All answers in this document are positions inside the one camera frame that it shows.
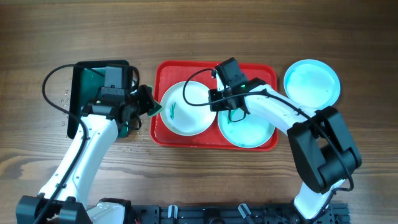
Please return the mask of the white plate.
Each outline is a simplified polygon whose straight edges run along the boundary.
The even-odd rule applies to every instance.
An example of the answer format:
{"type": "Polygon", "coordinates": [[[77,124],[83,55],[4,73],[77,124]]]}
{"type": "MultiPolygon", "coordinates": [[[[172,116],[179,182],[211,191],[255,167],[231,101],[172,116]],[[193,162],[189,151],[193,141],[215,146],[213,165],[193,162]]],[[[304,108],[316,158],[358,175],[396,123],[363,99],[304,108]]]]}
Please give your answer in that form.
{"type": "Polygon", "coordinates": [[[208,129],[216,118],[208,102],[209,88],[202,83],[179,82],[171,86],[161,99],[160,117],[171,132],[181,136],[194,136],[208,129]]]}

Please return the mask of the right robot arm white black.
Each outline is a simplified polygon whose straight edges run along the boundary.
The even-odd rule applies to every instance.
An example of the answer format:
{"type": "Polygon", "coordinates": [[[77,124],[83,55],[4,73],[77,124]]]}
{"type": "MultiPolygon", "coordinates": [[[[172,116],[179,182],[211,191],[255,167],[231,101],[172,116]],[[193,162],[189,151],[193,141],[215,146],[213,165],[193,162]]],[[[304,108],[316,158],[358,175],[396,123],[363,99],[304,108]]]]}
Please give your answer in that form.
{"type": "Polygon", "coordinates": [[[303,181],[294,199],[302,218],[320,217],[331,198],[342,191],[362,164],[362,158],[340,112],[327,106],[322,110],[300,105],[255,78],[234,88],[211,89],[213,111],[242,109],[266,119],[289,139],[296,170],[303,181]]]}

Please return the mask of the light blue plate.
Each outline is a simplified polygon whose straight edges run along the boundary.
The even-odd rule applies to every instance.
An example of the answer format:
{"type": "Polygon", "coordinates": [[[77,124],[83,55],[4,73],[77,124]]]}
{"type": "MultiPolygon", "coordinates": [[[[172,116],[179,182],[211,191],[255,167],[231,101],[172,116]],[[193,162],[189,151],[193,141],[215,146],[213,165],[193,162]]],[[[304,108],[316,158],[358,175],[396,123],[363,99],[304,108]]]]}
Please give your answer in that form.
{"type": "Polygon", "coordinates": [[[275,131],[268,120],[241,109],[218,112],[218,127],[228,142],[247,149],[265,144],[275,131]]]}
{"type": "Polygon", "coordinates": [[[293,63],[285,72],[283,84],[292,101],[319,110],[334,105],[341,93],[336,72],[315,59],[293,63]]]}

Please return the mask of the green yellow scrub sponge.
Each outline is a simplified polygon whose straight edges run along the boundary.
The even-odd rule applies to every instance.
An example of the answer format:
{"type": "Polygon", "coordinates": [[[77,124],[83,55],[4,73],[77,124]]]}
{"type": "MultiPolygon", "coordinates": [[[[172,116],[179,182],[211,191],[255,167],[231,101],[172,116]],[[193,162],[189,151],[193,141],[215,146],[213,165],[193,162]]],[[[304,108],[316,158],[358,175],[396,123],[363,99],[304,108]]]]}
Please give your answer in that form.
{"type": "Polygon", "coordinates": [[[158,101],[155,100],[155,98],[153,96],[153,88],[151,86],[148,86],[148,88],[151,92],[151,99],[154,104],[154,107],[147,112],[147,115],[149,117],[153,117],[153,116],[156,116],[157,114],[159,114],[163,110],[163,107],[161,106],[161,104],[158,101]]]}

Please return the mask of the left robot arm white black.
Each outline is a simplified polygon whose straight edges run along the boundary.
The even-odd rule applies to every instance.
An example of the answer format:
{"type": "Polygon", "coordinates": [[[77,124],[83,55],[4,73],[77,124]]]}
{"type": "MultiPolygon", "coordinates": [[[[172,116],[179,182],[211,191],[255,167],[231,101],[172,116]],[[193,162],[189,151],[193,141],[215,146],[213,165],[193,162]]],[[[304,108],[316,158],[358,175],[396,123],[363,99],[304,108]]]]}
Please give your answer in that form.
{"type": "Polygon", "coordinates": [[[87,199],[110,146],[130,122],[157,106],[152,90],[103,87],[82,107],[78,129],[61,164],[39,194],[23,196],[16,207],[18,223],[135,223],[131,202],[104,198],[92,209],[87,199]]]}

